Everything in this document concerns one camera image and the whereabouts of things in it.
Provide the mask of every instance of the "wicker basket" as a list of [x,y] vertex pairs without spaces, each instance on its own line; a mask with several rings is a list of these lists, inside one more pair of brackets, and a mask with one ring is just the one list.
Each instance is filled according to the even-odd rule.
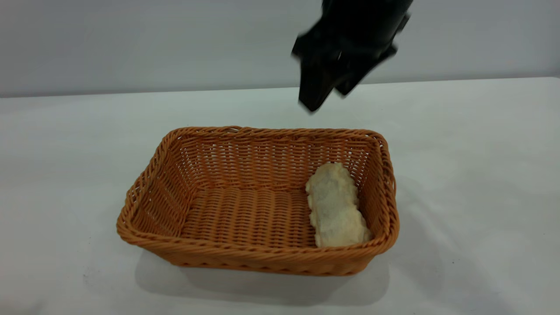
[[[327,162],[352,174],[373,240],[315,247],[305,183]],[[368,130],[177,129],[128,191],[117,231],[178,266],[353,275],[398,235],[387,143]]]

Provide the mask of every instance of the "bread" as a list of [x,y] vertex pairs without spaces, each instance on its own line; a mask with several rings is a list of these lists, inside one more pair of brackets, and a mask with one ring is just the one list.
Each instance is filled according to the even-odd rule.
[[342,163],[317,168],[307,184],[309,219],[317,247],[349,246],[371,240],[372,233],[358,211],[358,189]]

